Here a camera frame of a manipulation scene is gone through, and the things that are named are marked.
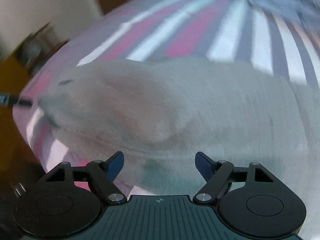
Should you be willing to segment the grey sweatpants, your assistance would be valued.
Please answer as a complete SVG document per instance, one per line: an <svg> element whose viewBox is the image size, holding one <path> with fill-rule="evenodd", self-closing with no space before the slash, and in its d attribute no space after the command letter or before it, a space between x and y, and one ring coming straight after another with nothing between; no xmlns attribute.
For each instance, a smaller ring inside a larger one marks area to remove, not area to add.
<svg viewBox="0 0 320 240"><path fill-rule="evenodd" d="M154 194L195 194L197 152L261 163L305 203L301 237L319 239L318 88L243 62L116 60L64 70L38 104L70 150L123 152L122 179Z"/></svg>

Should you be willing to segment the striped pink grey bed sheet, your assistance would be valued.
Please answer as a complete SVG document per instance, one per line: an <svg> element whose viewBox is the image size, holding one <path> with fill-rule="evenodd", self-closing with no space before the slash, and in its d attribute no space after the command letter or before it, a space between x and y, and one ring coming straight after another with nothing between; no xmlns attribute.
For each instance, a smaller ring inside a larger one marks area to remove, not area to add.
<svg viewBox="0 0 320 240"><path fill-rule="evenodd" d="M246 0L132 0L58 51L22 92L34 101L15 108L18 129L45 171L68 161L85 165L53 135L38 101L64 70L91 62L200 57L243 62L262 73L319 89L319 36Z"/></svg>

